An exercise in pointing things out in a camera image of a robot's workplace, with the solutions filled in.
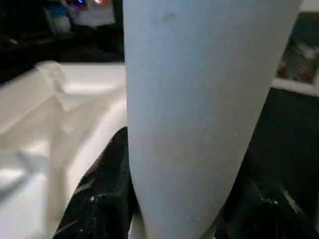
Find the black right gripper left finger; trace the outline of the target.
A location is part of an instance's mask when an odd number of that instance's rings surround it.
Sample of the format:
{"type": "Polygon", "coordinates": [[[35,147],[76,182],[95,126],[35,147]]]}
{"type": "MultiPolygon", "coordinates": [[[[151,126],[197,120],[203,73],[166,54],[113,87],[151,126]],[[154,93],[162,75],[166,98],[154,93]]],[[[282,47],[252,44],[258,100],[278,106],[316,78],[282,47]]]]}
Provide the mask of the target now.
{"type": "Polygon", "coordinates": [[[123,127],[81,178],[53,238],[127,239],[137,205],[123,127]]]}

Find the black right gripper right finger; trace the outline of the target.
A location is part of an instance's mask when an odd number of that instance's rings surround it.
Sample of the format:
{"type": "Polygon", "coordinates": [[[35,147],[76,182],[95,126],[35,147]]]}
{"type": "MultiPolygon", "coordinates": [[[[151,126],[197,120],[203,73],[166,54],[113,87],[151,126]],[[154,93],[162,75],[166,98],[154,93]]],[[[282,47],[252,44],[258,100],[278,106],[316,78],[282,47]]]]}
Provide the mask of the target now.
{"type": "Polygon", "coordinates": [[[317,239],[288,191],[248,149],[216,222],[216,239],[317,239]]]}

